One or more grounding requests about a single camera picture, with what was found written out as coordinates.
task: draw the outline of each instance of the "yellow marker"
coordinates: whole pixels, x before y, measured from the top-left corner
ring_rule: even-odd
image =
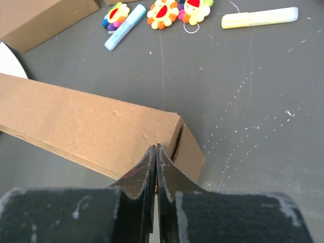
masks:
[[[226,14],[222,18],[222,28],[233,29],[267,24],[289,23],[297,19],[298,8],[296,7],[253,13]]]

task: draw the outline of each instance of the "red smiling mouth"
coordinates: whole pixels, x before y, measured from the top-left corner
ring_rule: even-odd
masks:
[[[156,17],[157,17],[157,18],[161,18],[161,17],[163,17],[163,16],[167,13],[167,11],[168,11],[168,7],[167,7],[166,5],[164,5],[164,6],[160,9],[160,11],[157,13]]]
[[[110,18],[112,18],[112,17],[115,15],[115,13],[117,12],[117,10],[118,10],[118,9],[114,9],[114,10],[111,12],[111,14],[110,14]]]

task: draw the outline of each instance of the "flower keychain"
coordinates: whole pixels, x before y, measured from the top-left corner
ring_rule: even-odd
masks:
[[[186,32],[188,32],[185,28],[186,23],[198,25],[196,31],[188,33],[196,33],[199,30],[198,23],[203,22],[205,17],[209,15],[213,3],[214,0],[186,0],[184,3],[180,2],[178,18],[183,21],[183,27]]]
[[[102,26],[105,29],[108,29],[110,33],[111,31],[115,31],[124,21],[126,20],[130,9],[126,4],[121,2],[117,3],[108,11],[108,14],[104,17],[102,22]]]
[[[153,29],[164,29],[172,25],[179,15],[178,3],[174,0],[156,0],[147,12],[147,23]]]

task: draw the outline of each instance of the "white string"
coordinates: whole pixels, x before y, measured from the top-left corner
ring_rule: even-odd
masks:
[[[197,25],[198,25],[198,29],[196,29],[194,32],[189,32],[189,31],[186,29],[186,23],[183,22],[183,28],[184,28],[184,30],[185,30],[188,34],[195,34],[195,33],[197,33],[198,30],[199,30],[199,28],[200,28],[199,24],[197,24]]]

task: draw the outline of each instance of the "long brown cardboard box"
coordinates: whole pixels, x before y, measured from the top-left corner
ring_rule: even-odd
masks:
[[[196,182],[205,162],[178,114],[5,74],[0,130],[114,179],[157,143]]]
[[[97,0],[0,0],[0,39],[26,52],[97,10]]]

